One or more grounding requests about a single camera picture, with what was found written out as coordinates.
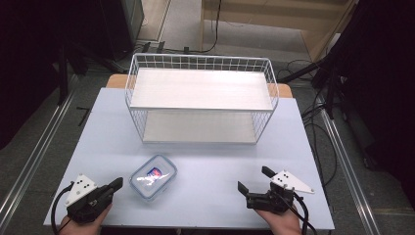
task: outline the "white table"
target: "white table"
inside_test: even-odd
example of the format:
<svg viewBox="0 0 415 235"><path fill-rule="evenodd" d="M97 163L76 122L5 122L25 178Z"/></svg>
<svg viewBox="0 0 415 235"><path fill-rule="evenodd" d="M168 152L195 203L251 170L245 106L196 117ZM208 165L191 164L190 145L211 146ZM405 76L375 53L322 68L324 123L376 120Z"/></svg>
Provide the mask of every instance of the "white table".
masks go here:
<svg viewBox="0 0 415 235"><path fill-rule="evenodd" d="M155 154L173 161L178 174L163 194L147 203L128 179ZM269 178L260 172L263 165L274 171L286 169L313 188L313 195L299 193L304 196L310 223L316 229L334 229L295 99L280 99L256 145L142 144L125 105L124 91L103 88L58 192L80 173L98 186L121 176L124 186L115 193L114 206L103 225L262 229L267 224L247 209L237 182L251 192L265 193ZM67 196L58 204L57 221L67 214ZM50 212L44 223L51 224Z"/></svg>

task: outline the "clear food storage container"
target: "clear food storage container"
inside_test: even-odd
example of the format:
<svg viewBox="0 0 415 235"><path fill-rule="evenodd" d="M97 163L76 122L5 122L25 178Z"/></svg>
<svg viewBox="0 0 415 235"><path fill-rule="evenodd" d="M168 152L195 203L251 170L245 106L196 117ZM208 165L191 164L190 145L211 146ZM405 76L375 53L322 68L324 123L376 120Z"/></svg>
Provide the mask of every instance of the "clear food storage container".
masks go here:
<svg viewBox="0 0 415 235"><path fill-rule="evenodd" d="M168 158L155 155L131 175L129 182L144 200L152 202L176 174L177 168Z"/></svg>

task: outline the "wire mesh side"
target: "wire mesh side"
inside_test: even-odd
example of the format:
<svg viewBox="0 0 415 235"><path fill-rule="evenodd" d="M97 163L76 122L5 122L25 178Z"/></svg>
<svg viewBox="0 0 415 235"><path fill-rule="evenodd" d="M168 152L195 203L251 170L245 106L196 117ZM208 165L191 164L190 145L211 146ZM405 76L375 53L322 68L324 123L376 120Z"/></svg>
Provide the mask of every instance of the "wire mesh side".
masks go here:
<svg viewBox="0 0 415 235"><path fill-rule="evenodd" d="M132 93L136 85L139 69L176 69L176 70L205 70L205 71L253 71L263 72L270 102L273 108L271 113L251 113L256 142L262 131L268 124L273 112L278 105L279 91L276 85L274 71L271 62L265 58L245 57L218 57L195 55L166 55L166 54L135 54L131 63L128 82L125 87L126 102L129 107ZM131 110L131 116L137 127L141 139L144 138L144 130L147 121L147 111Z"/></svg>

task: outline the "hand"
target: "hand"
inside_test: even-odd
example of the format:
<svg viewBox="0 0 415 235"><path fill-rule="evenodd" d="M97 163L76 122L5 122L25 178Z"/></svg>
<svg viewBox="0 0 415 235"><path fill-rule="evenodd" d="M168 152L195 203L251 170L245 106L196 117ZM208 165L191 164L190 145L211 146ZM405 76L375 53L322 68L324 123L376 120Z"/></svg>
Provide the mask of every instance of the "hand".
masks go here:
<svg viewBox="0 0 415 235"><path fill-rule="evenodd" d="M96 235L98 234L101 224L107 216L113 205L110 204L103 212L95 219L95 221L85 224L78 224L75 221L69 221L70 218L65 216L62 219L61 226L69 223L59 232L60 235Z"/></svg>
<svg viewBox="0 0 415 235"><path fill-rule="evenodd" d="M268 224L274 235L300 235L300 220L291 211L275 214L269 211L255 210Z"/></svg>

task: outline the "white bracket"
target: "white bracket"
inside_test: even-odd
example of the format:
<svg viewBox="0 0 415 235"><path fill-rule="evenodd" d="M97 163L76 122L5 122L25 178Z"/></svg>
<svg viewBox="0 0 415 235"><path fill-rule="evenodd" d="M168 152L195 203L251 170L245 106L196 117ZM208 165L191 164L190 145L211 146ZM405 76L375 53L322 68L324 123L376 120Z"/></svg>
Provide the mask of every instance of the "white bracket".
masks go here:
<svg viewBox="0 0 415 235"><path fill-rule="evenodd" d="M296 178L293 174L289 173L286 170L283 170L271 178L271 182L280 186L281 188L300 191L303 193L313 194L314 190L308 185L303 183L301 180Z"/></svg>
<svg viewBox="0 0 415 235"><path fill-rule="evenodd" d="M65 206L69 207L70 205L76 203L79 199L88 195L97 187L98 186L94 181L80 173L77 176L76 181L73 183L67 201L65 202Z"/></svg>

